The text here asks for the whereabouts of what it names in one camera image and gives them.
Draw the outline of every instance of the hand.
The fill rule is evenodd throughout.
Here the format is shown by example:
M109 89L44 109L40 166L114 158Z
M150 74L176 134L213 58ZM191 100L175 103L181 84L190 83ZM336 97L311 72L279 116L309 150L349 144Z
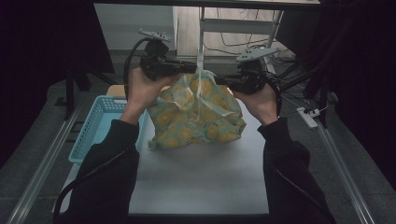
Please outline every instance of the hand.
M241 100L248 112L262 125L265 126L277 120L276 95L268 84L253 94L233 91L233 96Z
M132 70L128 78L128 103L120 120L137 124L140 116L157 99L163 87L171 85L177 79L178 76L173 76L152 81L140 67Z

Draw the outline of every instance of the yellow floral fabric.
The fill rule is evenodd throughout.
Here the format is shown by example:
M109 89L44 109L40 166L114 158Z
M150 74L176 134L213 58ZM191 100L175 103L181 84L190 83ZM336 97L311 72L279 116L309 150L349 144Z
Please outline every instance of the yellow floral fabric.
M162 91L148 113L155 127L150 148L226 143L239 139L246 123L238 102L210 71L182 76Z

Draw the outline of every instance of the blue basket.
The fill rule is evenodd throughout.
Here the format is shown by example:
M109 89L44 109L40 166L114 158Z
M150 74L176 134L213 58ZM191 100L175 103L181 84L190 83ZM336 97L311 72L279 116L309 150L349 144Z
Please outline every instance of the blue basket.
M81 164L93 144L101 143L110 129L111 120L119 119L126 105L125 98L98 96L85 120L78 139L69 155L73 163ZM147 111L139 119L139 137L136 149L140 151L143 131L146 127Z

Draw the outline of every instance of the power strip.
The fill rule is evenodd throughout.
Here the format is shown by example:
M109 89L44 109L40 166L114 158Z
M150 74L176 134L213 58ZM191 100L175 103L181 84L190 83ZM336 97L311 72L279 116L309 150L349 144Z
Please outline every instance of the power strip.
M309 129L314 129L318 127L318 124L312 119L309 114L305 114L305 108L299 107L297 108L298 113L300 114L301 118L305 121L306 125L308 125Z

